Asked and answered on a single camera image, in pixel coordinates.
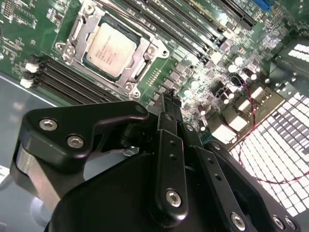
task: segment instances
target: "ram slot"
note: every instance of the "ram slot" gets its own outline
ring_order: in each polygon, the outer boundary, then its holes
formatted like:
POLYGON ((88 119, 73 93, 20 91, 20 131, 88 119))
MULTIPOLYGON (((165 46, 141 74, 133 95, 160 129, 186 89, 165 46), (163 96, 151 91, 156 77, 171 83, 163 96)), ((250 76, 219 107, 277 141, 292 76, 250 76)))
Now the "ram slot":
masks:
POLYGON ((137 13, 140 13, 143 17, 145 17, 149 22, 151 22, 154 26, 158 27, 160 30, 162 30, 164 33, 166 33, 167 35, 169 35, 174 41, 176 41, 179 45, 181 45, 182 47, 184 47, 185 49, 187 49, 189 52, 191 52, 192 54, 194 54, 195 56, 199 56, 200 55, 200 51, 198 51, 194 46, 192 46, 189 42, 187 42, 186 40, 181 40, 178 35, 177 32, 172 31, 172 28, 168 28, 166 27, 162 22, 159 22, 157 19, 154 18, 154 16, 149 13, 147 10, 141 8, 138 4, 136 4, 133 0, 124 0, 124 2, 130 7, 132 8, 134 11, 136 11, 137 13))
MULTIPOLYGON (((151 0, 147 2, 147 5, 150 9, 154 9, 157 12, 159 12, 162 16, 165 17, 165 19, 170 20, 173 25, 177 25, 181 30, 183 30, 187 35, 189 35, 191 38, 193 38, 195 41, 197 41, 197 44, 200 44, 200 46, 203 46, 205 41, 203 41, 198 35, 194 34, 188 27, 184 26, 181 22, 177 22, 173 19, 173 15, 170 15, 169 12, 165 11, 162 7, 158 6, 157 4, 153 3, 151 0)), ((173 10, 172 8, 169 9, 172 13, 175 15, 178 15, 178 13, 173 10)), ((204 35, 210 42, 213 39, 213 35, 211 35, 209 32, 205 31, 202 32, 200 29, 198 29, 196 26, 194 26, 191 22, 186 22, 191 28, 195 29, 199 34, 204 35)))
POLYGON ((174 12, 174 14, 179 14, 182 17, 184 17, 186 20, 188 20, 188 24, 191 24, 192 27, 198 28, 198 30, 202 33, 202 34, 210 34, 210 37, 214 37, 217 38, 218 40, 224 40, 225 37, 224 35, 222 35, 221 33, 219 33, 218 31, 216 31, 216 29, 213 28, 212 25, 208 24, 207 22, 205 22, 204 20, 199 19, 200 21, 203 21, 205 26, 202 26, 201 24, 199 24, 196 19, 191 18, 187 12, 185 10, 183 10, 184 7, 190 9, 190 6, 184 2, 184 1, 174 1, 174 0, 164 0, 162 1, 165 4, 169 5, 170 8, 169 10, 174 12))
POLYGON ((212 0, 218 6, 220 6, 224 11, 226 11, 230 17, 232 17, 236 22, 238 22, 243 28, 251 30, 256 22, 250 17, 243 9, 241 9, 232 0, 212 0))
POLYGON ((58 81, 42 77, 38 84, 39 87, 49 91, 50 93, 60 97, 72 105, 89 104, 83 97, 77 95, 70 89, 62 86, 58 81))
POLYGON ((226 31, 226 28, 218 22, 209 12, 203 9, 197 2, 194 0, 182 0, 182 4, 187 8, 192 8, 197 14, 202 16, 206 21, 208 21, 213 28, 219 33, 226 31))
POLYGON ((83 78, 79 74, 71 71, 67 67, 62 64, 49 60, 46 64, 48 70, 53 70, 60 74, 59 79, 70 80, 70 85, 72 86, 80 86, 84 92, 86 92, 90 96, 97 97, 99 102, 117 102, 120 101, 119 98, 109 93, 108 91, 100 88, 99 86, 93 84, 87 79, 83 78))

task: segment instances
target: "silver metal surface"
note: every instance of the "silver metal surface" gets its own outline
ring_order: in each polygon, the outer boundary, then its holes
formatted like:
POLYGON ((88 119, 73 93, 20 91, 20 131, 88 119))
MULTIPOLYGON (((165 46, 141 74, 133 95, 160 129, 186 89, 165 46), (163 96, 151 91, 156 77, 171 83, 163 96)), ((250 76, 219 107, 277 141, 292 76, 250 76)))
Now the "silver metal surface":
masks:
MULTIPOLYGON (((108 0, 103 2, 109 6, 114 6, 114 4, 108 0)), ((124 18, 123 21, 132 23, 126 18, 124 18)), ((67 43, 56 43, 56 49, 62 55, 63 60, 67 64, 74 66, 87 75, 92 76, 108 88, 120 94, 127 94, 133 98, 140 98, 141 93, 137 89, 138 83, 142 80, 142 78, 150 69, 152 63, 157 58, 169 57, 169 50, 161 40, 155 38, 154 36, 151 36, 150 39, 147 40, 134 29, 127 26, 124 22, 119 21, 119 19, 114 17, 112 14, 109 14, 107 11, 105 11, 104 6, 99 2, 91 0, 85 1, 81 7, 79 15, 75 20, 67 43), (109 15, 109 17, 121 23, 128 30, 140 36, 139 46, 132 56, 133 63, 131 67, 125 68, 119 80, 115 82, 106 79, 104 76, 89 69, 83 64, 83 58, 89 49, 89 45, 91 44, 91 41, 89 41, 89 34, 96 33, 98 25, 105 15, 109 15)))
POLYGON ((212 145, 214 146, 214 148, 216 148, 217 150, 220 150, 220 145, 218 144, 217 141, 213 141, 212 145))
POLYGON ((189 131, 193 131, 193 127, 191 125, 187 124, 187 128, 189 131))
POLYGON ((45 131, 54 131, 58 128, 56 121, 52 119, 43 119, 39 122, 40 128, 45 131))
POLYGON ((67 142, 68 145, 73 148, 81 148, 84 146, 84 140, 79 136, 70 136, 67 142))
POLYGON ((146 109, 144 109, 142 106, 140 105, 137 105, 135 106, 135 109, 140 112, 140 113, 145 113, 146 112, 146 109))
POLYGON ((22 145, 18 150, 16 165, 30 178, 46 208, 51 212, 69 190, 84 182, 83 170, 77 174, 62 174, 36 159, 22 145))
POLYGON ((166 192, 166 200, 174 207, 179 207, 182 203, 179 194, 173 190, 168 190, 166 192))
POLYGON ((166 117, 169 121, 172 121, 172 120, 173 120, 173 119, 171 118, 171 116, 170 116, 168 113, 165 114, 165 117, 166 117))
POLYGON ((296 225, 288 217, 285 218, 285 221, 293 230, 296 230, 296 225))
POLYGON ((282 221, 277 217, 277 216, 273 216, 272 219, 274 220, 275 224, 280 228, 280 229, 284 229, 284 224, 282 223, 282 221))
POLYGON ((231 219, 233 224, 240 230, 240 231, 245 231, 246 225, 242 218, 237 214, 237 213, 232 213, 231 214, 231 219))

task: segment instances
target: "green circuit board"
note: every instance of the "green circuit board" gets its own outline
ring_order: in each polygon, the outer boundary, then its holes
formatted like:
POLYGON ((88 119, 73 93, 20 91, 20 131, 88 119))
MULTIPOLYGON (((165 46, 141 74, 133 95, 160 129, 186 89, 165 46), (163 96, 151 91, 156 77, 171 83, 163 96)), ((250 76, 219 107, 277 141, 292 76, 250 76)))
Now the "green circuit board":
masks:
MULTIPOLYGON (((174 88, 182 98, 185 119, 196 126, 198 105, 211 105, 217 111, 225 107, 212 90, 218 81, 232 88, 229 85, 228 66, 233 64, 235 56, 243 58, 242 67, 266 73, 265 67, 273 57, 271 51, 283 46, 282 40, 293 29, 303 30, 304 34, 308 29, 308 21, 298 14, 299 5, 291 11, 287 10, 292 1, 276 1, 269 11, 265 11, 251 0, 234 0, 254 22, 252 25, 240 22, 233 14, 227 14, 228 9, 222 7, 220 1, 107 1, 118 7, 114 15, 119 13, 121 18, 122 14, 126 14, 124 21, 144 25, 169 51, 169 56, 157 58, 138 82, 136 88, 140 95, 137 98, 109 89, 98 79, 69 65, 55 49, 56 43, 67 41, 83 5, 82 0, 0 1, 0 71, 21 80, 30 56, 47 55, 118 98, 134 99, 145 106, 153 104, 160 92, 174 88), (171 79, 173 72, 178 72, 180 78, 171 79)), ((62 105, 71 105, 60 95, 40 85, 36 88, 62 105)))

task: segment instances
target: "capacitor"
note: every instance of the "capacitor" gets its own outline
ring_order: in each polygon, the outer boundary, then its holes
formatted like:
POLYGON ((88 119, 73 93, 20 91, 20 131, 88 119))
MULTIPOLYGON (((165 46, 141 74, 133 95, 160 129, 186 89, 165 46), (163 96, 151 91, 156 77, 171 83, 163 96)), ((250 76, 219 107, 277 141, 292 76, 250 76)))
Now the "capacitor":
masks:
POLYGON ((192 94, 191 90, 189 90, 188 88, 184 88, 183 89, 183 94, 186 98, 189 98, 192 94))
POLYGON ((197 88, 198 87, 198 81, 197 80, 191 80, 190 85, 191 85, 191 88, 197 88))
POLYGON ((257 75, 254 73, 254 72, 252 72, 250 69, 247 69, 247 68, 245 68, 245 69, 243 69, 242 70, 248 77, 250 77, 250 79, 251 80, 256 80, 257 79, 257 75))
POLYGON ((204 122, 202 120, 198 121, 198 126, 199 126, 199 129, 201 131, 205 131, 206 130, 205 124, 204 124, 204 122))
POLYGON ((223 101, 223 103, 225 105, 229 104, 230 100, 228 99, 228 97, 227 97, 227 95, 225 93, 222 94, 220 98, 221 98, 221 100, 223 101))
POLYGON ((225 93, 229 99, 233 99, 235 97, 235 94, 229 88, 225 91, 225 93))
POLYGON ((234 56, 233 57, 233 62, 236 66, 240 66, 243 64, 243 58, 239 56, 234 56))
POLYGON ((237 71, 237 66, 235 64, 231 64, 228 66, 227 70, 229 73, 235 73, 237 71))
POLYGON ((265 75, 260 75, 260 79, 266 84, 270 83, 270 79, 265 75))
POLYGON ((206 114, 205 108, 202 105, 199 105, 197 107, 197 110, 199 111, 199 113, 204 116, 206 114))

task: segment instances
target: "white light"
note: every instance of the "white light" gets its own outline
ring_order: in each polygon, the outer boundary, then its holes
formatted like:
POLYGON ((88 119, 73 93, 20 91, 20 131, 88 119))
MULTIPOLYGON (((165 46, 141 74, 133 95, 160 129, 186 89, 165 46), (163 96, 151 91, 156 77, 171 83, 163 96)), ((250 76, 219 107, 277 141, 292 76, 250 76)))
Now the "white light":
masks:
POLYGON ((292 56, 292 57, 296 57, 297 54, 298 54, 298 52, 295 51, 295 50, 292 50, 289 54, 290 54, 290 56, 292 56))
POLYGON ((306 59, 308 59, 309 58, 309 55, 304 55, 301 59, 302 60, 306 60, 306 59))
POLYGON ((304 53, 300 52, 296 58, 301 59, 302 57, 304 57, 304 55, 305 55, 304 53))
POLYGON ((299 55, 299 53, 300 53, 300 52, 295 51, 295 53, 294 53, 294 57, 297 57, 297 56, 299 55))
POLYGON ((299 50, 301 48, 302 45, 298 44, 294 47, 295 50, 299 50))

